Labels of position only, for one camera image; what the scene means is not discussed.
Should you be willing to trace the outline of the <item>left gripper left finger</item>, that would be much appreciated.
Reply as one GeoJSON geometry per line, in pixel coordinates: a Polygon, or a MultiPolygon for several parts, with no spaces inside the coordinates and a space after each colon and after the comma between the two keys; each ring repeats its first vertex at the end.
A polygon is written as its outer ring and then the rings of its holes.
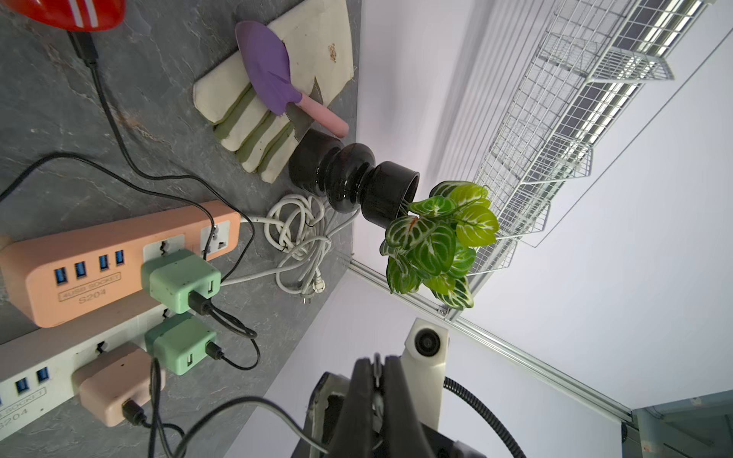
{"type": "Polygon", "coordinates": [[[331,458],[372,458],[375,437],[373,401],[376,378],[370,359],[359,359],[353,368],[349,390],[328,445],[331,458]]]}

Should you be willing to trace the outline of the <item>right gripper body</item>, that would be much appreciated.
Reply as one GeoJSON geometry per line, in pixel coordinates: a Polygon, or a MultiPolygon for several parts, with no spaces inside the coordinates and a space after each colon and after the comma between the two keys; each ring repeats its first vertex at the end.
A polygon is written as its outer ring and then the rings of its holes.
{"type": "MultiPolygon", "coordinates": [[[[376,393],[372,407],[375,445],[372,457],[387,457],[384,449],[384,436],[382,435],[385,410],[382,375],[375,377],[376,393]]],[[[310,396],[307,414],[305,414],[305,432],[327,450],[349,390],[349,382],[349,378],[345,376],[326,372],[318,381],[310,396]]],[[[450,439],[436,429],[421,424],[433,450],[433,457],[482,457],[484,455],[475,448],[450,439]]]]}

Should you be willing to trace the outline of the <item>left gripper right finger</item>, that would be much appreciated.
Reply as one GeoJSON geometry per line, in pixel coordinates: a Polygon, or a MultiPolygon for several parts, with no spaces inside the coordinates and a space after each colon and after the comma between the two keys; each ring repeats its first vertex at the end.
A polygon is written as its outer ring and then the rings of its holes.
{"type": "Polygon", "coordinates": [[[433,457],[422,424],[410,397],[407,379],[397,356],[387,356],[383,365],[384,449],[387,457],[433,457]]]}

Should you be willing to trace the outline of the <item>green USB charger cube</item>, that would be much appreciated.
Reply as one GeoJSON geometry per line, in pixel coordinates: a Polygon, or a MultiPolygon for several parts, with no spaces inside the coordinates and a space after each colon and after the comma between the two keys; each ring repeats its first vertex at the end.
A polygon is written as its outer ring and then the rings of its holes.
{"type": "Polygon", "coordinates": [[[221,289],[221,272],[195,253],[183,249],[143,263],[142,289],[170,311],[182,314],[190,309],[189,295],[213,298],[221,289]]]}

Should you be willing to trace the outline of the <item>pink charger cube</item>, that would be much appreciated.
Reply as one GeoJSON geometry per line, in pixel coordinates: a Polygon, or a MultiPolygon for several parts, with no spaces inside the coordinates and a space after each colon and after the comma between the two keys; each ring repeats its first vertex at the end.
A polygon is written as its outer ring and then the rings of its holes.
{"type": "Polygon", "coordinates": [[[80,404],[106,427],[122,423],[123,405],[144,406],[151,400],[153,358],[134,343],[103,353],[72,375],[80,404]]]}

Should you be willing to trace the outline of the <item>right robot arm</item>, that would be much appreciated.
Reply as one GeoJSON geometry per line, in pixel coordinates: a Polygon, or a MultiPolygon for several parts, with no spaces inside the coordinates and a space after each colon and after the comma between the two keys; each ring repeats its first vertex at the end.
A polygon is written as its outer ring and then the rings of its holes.
{"type": "Polygon", "coordinates": [[[509,429],[503,425],[498,417],[488,408],[480,399],[478,399],[469,389],[466,389],[454,379],[446,376],[443,383],[444,389],[450,391],[463,402],[469,405],[483,420],[492,428],[499,439],[509,450],[514,458],[526,458],[525,452],[522,450],[517,440],[509,432],[509,429]]]}

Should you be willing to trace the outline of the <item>potted green plant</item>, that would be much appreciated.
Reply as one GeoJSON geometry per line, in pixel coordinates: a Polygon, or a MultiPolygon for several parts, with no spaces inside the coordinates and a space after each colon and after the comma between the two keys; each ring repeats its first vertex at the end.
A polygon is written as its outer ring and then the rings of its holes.
{"type": "Polygon", "coordinates": [[[325,198],[339,213],[360,213],[384,229],[379,247],[394,294],[426,287],[447,307],[475,305],[469,274],[477,251],[495,244],[500,224],[489,191],[471,181],[442,181],[416,200],[419,175],[395,162],[378,163],[361,143],[345,145],[315,130],[288,162],[293,183],[325,198]]]}

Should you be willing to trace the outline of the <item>white power strip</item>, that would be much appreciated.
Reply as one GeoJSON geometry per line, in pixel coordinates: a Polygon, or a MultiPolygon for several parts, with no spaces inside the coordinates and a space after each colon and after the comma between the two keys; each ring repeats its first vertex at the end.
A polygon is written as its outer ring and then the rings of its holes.
{"type": "Polygon", "coordinates": [[[1,345],[3,440],[76,396],[73,373],[144,334],[172,312],[144,292],[1,345]]]}

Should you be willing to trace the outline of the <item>orange power strip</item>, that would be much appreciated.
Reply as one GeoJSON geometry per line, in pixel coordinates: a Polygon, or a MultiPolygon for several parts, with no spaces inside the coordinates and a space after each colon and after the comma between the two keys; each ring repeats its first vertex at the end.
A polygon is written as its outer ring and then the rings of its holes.
{"type": "Polygon", "coordinates": [[[1,252],[10,302],[39,327],[60,326],[141,291],[147,261],[187,249],[231,252],[240,215],[221,202],[15,242],[1,252]]]}

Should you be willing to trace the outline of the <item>purple pink garden trowel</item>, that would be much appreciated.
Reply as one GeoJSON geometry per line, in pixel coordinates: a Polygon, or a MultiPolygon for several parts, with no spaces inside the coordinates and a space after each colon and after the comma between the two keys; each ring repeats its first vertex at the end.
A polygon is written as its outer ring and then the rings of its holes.
{"type": "Polygon", "coordinates": [[[344,139],[349,134],[345,120],[292,84],[288,51],[275,32],[259,22],[242,21],[235,34],[250,83],[270,112],[281,116],[293,104],[335,137],[344,139]]]}

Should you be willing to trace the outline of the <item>white gardening glove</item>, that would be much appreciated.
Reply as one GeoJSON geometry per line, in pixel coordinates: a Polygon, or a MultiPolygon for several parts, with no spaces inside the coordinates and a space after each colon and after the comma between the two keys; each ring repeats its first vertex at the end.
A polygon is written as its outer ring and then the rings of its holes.
{"type": "Polygon", "coordinates": [[[239,22],[235,36],[238,50],[194,84],[194,106],[246,172],[273,183],[312,123],[349,134],[328,108],[354,76],[349,10],[304,1],[267,25],[239,22]]]}

